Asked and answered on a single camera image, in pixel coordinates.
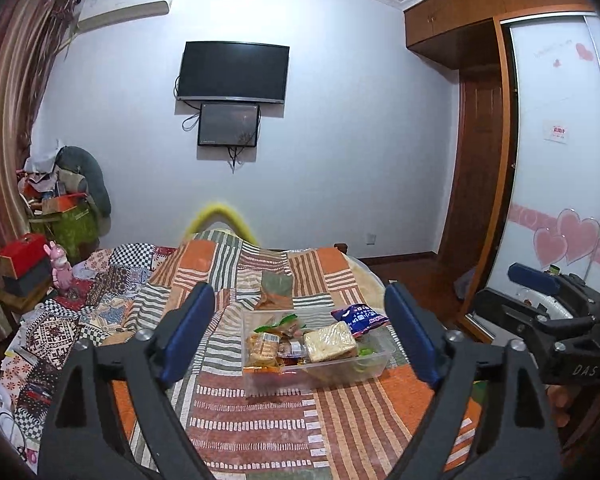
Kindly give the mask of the person's right hand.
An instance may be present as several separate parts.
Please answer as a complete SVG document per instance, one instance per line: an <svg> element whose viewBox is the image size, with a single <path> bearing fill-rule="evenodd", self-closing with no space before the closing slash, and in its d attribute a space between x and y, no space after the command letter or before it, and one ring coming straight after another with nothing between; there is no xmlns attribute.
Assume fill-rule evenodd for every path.
<svg viewBox="0 0 600 480"><path fill-rule="evenodd" d="M549 385L546 388L552 419L558 429L580 426L590 409L590 388L582 385Z"/></svg>

